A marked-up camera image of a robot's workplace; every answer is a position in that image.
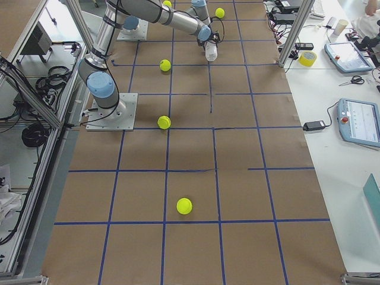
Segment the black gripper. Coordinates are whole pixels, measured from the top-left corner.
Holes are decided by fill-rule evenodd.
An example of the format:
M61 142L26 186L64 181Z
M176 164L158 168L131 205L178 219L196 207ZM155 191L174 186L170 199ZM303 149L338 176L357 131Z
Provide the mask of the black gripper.
M206 43L218 44L221 38L218 32L213 33L211 30L201 30L198 33L198 46L204 46Z

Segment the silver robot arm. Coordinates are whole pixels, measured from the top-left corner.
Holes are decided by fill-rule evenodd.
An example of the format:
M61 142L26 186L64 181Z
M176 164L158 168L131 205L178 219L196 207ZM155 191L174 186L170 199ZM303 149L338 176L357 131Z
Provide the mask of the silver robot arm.
M80 77L93 95L100 116L105 118L115 113L119 105L119 91L107 67L107 60L125 19L120 2L107 1L90 53L80 62Z
M111 19L116 19L119 26L127 16L134 16L193 35L199 45L220 41L219 34L212 31L206 1L192 1L190 9L186 11L175 10L162 1L106 1L106 4L114 13Z

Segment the tennis ball near arm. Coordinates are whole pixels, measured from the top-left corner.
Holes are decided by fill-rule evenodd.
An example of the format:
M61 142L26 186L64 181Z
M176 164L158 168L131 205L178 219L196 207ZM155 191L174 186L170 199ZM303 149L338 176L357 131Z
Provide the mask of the tennis ball near arm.
M159 64L160 70L163 72L170 71L172 64L168 59L162 59Z

